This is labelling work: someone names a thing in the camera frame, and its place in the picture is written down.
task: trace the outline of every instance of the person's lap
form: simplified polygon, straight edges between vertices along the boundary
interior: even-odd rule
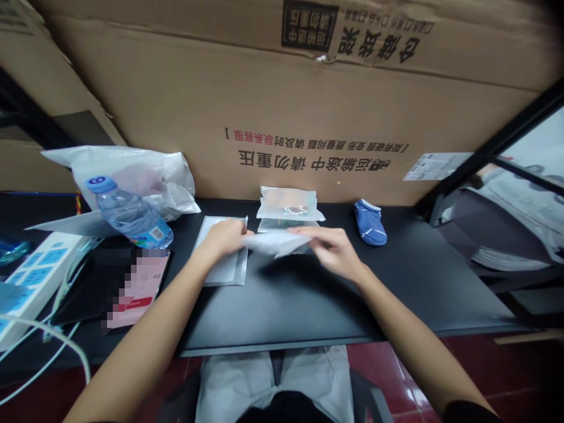
[[[281,391],[302,392],[335,422],[354,419],[343,345],[286,351],[278,386],[266,351],[206,357],[201,375],[196,423],[234,423],[250,407],[267,407]]]

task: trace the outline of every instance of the tiled floor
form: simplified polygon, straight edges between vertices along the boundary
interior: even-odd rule
[[[494,335],[443,339],[505,423],[564,421],[560,407],[564,347],[554,341],[496,345]],[[388,343],[348,346],[351,367],[380,386],[395,423],[438,423],[439,417]],[[174,359],[158,389],[145,401],[135,423],[153,423],[166,396],[202,359]],[[83,387],[80,368],[53,372],[0,407],[0,421],[59,423]],[[4,398],[15,387],[0,390]]]
[[[493,342],[499,336],[442,341],[505,423],[564,421],[564,347],[555,341],[501,346]],[[351,367],[380,386],[395,423],[440,422],[388,343],[349,345],[348,354]]]

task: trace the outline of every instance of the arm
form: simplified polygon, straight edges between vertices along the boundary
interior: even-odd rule
[[[165,374],[204,280],[225,254],[242,247],[240,220],[211,227],[206,239],[81,393],[63,423],[130,421]]]
[[[311,248],[323,265],[355,283],[396,354],[438,413],[443,415],[455,400],[474,402],[494,412],[439,338],[360,261],[343,229],[292,231],[313,237]]]

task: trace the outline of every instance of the blue bottle cap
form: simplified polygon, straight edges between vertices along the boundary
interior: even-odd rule
[[[118,187],[109,176],[96,176],[86,181],[86,186],[94,194],[104,194]]]

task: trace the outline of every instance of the blue sock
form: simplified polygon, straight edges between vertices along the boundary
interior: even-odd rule
[[[388,236],[380,222],[381,209],[366,200],[360,200],[354,205],[357,215],[358,231],[367,244],[382,246],[388,241]]]

